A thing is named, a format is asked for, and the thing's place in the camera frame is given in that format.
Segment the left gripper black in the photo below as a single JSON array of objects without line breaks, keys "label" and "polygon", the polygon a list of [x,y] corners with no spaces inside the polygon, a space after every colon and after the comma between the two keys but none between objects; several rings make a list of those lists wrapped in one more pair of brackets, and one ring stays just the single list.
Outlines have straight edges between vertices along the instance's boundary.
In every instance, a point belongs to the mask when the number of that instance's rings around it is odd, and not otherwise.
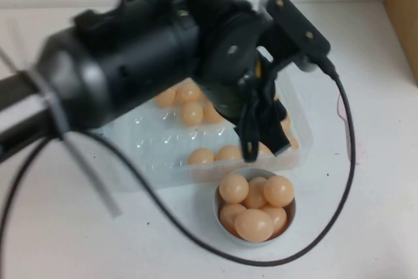
[{"label": "left gripper black", "polygon": [[[257,43],[267,26],[261,14],[199,16],[199,87],[221,116],[234,125],[240,120],[242,157],[247,163],[255,162],[259,151],[258,98],[251,95],[246,100],[239,81],[255,70]],[[277,98],[261,113],[261,142],[274,156],[290,147],[282,126],[286,118]]]}]

